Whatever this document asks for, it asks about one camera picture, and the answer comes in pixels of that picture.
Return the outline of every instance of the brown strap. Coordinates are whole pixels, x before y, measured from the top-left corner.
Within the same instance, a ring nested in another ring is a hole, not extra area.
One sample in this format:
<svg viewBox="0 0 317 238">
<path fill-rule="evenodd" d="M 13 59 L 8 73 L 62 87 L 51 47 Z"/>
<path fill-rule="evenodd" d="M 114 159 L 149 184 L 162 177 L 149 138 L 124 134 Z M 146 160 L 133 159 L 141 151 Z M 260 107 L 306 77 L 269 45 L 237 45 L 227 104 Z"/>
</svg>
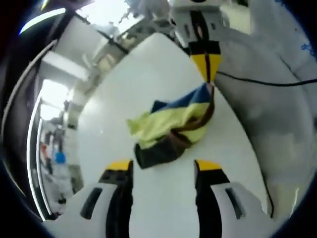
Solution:
<svg viewBox="0 0 317 238">
<path fill-rule="evenodd" d="M 208 123 L 208 121 L 212 118 L 213 113 L 214 113 L 214 87 L 211 86 L 211 100 L 205 114 L 200 119 L 189 121 L 184 126 L 173 129 L 173 131 L 183 132 L 183 131 L 189 131 L 189 130 L 197 130 Z"/>
</svg>

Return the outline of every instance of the yellow cloth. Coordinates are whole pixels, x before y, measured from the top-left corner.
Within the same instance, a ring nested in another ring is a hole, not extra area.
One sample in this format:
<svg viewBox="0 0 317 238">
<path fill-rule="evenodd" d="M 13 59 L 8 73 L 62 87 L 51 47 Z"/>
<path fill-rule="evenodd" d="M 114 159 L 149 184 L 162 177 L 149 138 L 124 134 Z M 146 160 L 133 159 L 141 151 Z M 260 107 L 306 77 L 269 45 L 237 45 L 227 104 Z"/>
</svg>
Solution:
<svg viewBox="0 0 317 238">
<path fill-rule="evenodd" d="M 146 149 L 156 144 L 157 139 L 167 135 L 171 129 L 184 126 L 192 117 L 201 118 L 210 103 L 193 103 L 188 107 L 172 108 L 155 113 L 146 112 L 136 119 L 128 119 L 130 133 L 138 138 L 141 149 Z M 202 126 L 197 130 L 184 131 L 191 142 L 196 143 L 201 139 L 207 127 Z"/>
</svg>

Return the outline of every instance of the white tabletop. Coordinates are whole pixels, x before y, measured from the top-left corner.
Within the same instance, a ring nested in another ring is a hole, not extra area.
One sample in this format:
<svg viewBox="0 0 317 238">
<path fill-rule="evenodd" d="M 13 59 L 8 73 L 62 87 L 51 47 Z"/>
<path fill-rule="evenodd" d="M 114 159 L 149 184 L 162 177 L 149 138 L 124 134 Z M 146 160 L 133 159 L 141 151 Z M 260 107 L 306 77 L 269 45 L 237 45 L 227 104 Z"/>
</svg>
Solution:
<svg viewBox="0 0 317 238">
<path fill-rule="evenodd" d="M 136 140 L 126 119 L 150 110 L 154 100 L 176 100 L 202 83 L 194 63 L 165 36 L 154 34 L 141 43 L 106 76 L 80 116 L 78 157 L 84 184 L 96 182 L 111 161 L 135 158 Z M 195 159 L 220 163 L 228 178 L 252 192 L 267 212 L 256 155 L 216 89 L 215 112 L 199 143 L 169 164 L 141 170 L 135 163 L 130 237 L 199 237 Z M 146 229 L 134 229 L 139 226 Z"/>
</svg>

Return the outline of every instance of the ceiling light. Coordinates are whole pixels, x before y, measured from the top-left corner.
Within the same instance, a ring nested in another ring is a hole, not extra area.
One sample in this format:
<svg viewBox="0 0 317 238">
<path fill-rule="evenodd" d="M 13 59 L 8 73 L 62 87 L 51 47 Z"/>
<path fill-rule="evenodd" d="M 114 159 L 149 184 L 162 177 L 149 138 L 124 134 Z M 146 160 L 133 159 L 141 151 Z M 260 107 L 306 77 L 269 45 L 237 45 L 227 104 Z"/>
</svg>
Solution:
<svg viewBox="0 0 317 238">
<path fill-rule="evenodd" d="M 35 24 L 44 21 L 50 17 L 56 16 L 56 15 L 60 15 L 66 12 L 65 8 L 59 8 L 53 11 L 48 11 L 45 12 L 37 17 L 34 17 L 32 20 L 30 20 L 29 22 L 27 22 L 21 29 L 20 34 L 24 31 L 26 31 L 27 29 L 29 29 L 31 26 L 34 26 Z"/>
<path fill-rule="evenodd" d="M 41 7 L 41 11 L 46 7 L 46 5 L 49 3 L 49 0 L 44 0 L 42 7 Z"/>
</svg>

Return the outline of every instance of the cloth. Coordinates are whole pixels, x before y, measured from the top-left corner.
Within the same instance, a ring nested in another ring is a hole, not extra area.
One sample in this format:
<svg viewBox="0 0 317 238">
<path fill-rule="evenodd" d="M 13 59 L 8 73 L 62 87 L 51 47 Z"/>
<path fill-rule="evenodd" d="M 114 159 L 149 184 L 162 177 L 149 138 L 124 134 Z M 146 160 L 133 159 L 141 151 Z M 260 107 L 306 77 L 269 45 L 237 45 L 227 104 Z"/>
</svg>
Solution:
<svg viewBox="0 0 317 238">
<path fill-rule="evenodd" d="M 150 112 L 127 120 L 130 133 L 138 138 L 134 151 L 142 169 L 180 157 L 206 132 L 214 112 L 214 91 L 204 83 L 171 103 L 155 101 Z"/>
</svg>

